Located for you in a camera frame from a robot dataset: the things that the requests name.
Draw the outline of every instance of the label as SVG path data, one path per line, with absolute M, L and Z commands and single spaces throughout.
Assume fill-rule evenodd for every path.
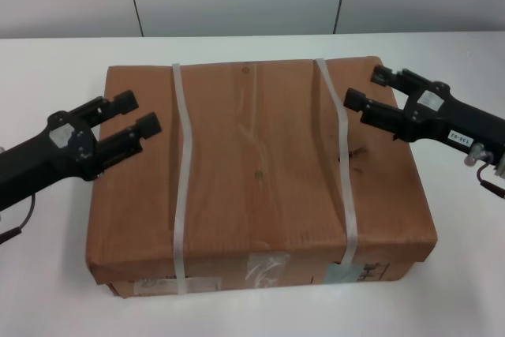
M 458 133 L 455 130 L 451 130 L 449 132 L 449 136 L 447 136 L 449 140 L 455 141 L 461 145 L 472 146 L 473 138 L 465 136 L 464 134 Z
M 70 124 L 59 126 L 55 130 L 49 132 L 49 138 L 52 139 L 54 144 L 60 149 L 65 148 L 69 144 L 70 137 L 75 129 Z
M 245 285 L 247 288 L 277 287 L 290 260 L 288 253 L 253 253 L 247 262 Z
M 329 264 L 323 283 L 355 283 L 363 272 L 363 267 L 363 264 Z
M 188 294 L 215 292 L 221 290 L 221 278 L 186 278 Z M 177 280 L 174 278 L 140 279 L 133 284 L 135 296 L 172 295 L 178 293 Z
M 437 94 L 425 90 L 423 95 L 419 98 L 417 103 L 422 104 L 428 108 L 431 108 L 434 111 L 438 111 L 443 104 L 443 99 L 440 98 Z

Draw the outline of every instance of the white tabletop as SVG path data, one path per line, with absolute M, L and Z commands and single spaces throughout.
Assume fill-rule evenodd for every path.
M 0 40 L 0 145 L 102 95 L 112 65 L 365 55 L 444 81 L 457 99 L 505 118 L 505 32 Z M 505 200 L 478 185 L 462 153 L 433 141 L 412 150 L 439 242 L 392 283 L 115 298 L 84 263 L 92 184 L 61 181 L 38 194 L 23 234 L 0 245 L 0 335 L 503 335 Z M 0 231 L 28 206 L 2 212 Z

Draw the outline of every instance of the cardboard box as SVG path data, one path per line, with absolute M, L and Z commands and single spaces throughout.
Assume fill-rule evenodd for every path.
M 395 104 L 369 81 L 378 58 L 327 61 L 335 89 Z M 181 67 L 193 129 L 185 217 L 189 292 L 348 281 L 338 117 L 313 61 Z M 138 110 L 100 136 L 157 113 L 163 132 L 95 182 L 87 263 L 119 296 L 176 294 L 174 216 L 182 132 L 171 67 L 110 67 L 105 96 L 132 89 Z M 436 243 L 410 146 L 349 117 L 358 248 L 353 281 L 400 279 Z

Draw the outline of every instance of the white plastic strap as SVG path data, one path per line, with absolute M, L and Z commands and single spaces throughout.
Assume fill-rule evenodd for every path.
M 186 216 L 186 200 L 188 197 L 189 171 L 191 170 L 191 155 L 193 151 L 193 134 L 191 121 L 189 120 L 188 108 L 184 99 L 182 88 L 181 67 L 178 63 L 172 65 L 174 72 L 175 96 L 182 124 L 182 160 L 179 174 L 179 188 L 177 192 L 177 204 L 175 206 L 174 221 L 174 266 L 175 278 L 177 279 L 178 293 L 188 292 L 184 271 L 184 221 Z
M 340 185 L 342 188 L 342 198 L 344 203 L 344 213 L 346 215 L 346 232 L 347 246 L 346 252 L 340 264 L 350 264 L 353 261 L 354 254 L 357 249 L 357 224 L 356 210 L 354 209 L 353 190 L 350 184 L 349 175 L 349 148 L 347 146 L 347 132 L 349 130 L 349 122 L 347 121 L 347 111 L 342 101 L 340 100 L 333 83 L 331 82 L 330 73 L 326 66 L 326 61 L 322 58 L 316 60 L 324 81 L 328 86 L 333 103 L 337 109 L 339 116 L 339 147 L 340 147 Z

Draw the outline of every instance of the robotic arm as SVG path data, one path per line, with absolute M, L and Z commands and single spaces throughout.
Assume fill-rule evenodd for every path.
M 0 211 L 63 178 L 95 180 L 109 167 L 142 152 L 139 139 L 161 132 L 154 113 L 100 142 L 92 132 L 92 127 L 136 108 L 131 91 L 113 101 L 99 97 L 70 112 L 52 114 L 38 136 L 1 152 Z M 0 244 L 21 233 L 33 211 L 34 199 L 27 219 L 21 226 L 0 234 Z
M 447 84 L 431 82 L 406 69 L 393 74 L 390 69 L 377 66 L 371 81 L 395 88 L 409 98 L 400 110 L 349 88 L 344 106 L 361 111 L 361 122 L 393 133 L 394 140 L 440 141 L 466 153 L 467 166 L 485 161 L 477 172 L 479 182 L 495 195 L 505 197 L 505 189 L 481 178 L 488 165 L 495 166 L 496 175 L 505 178 L 505 120 L 458 101 Z

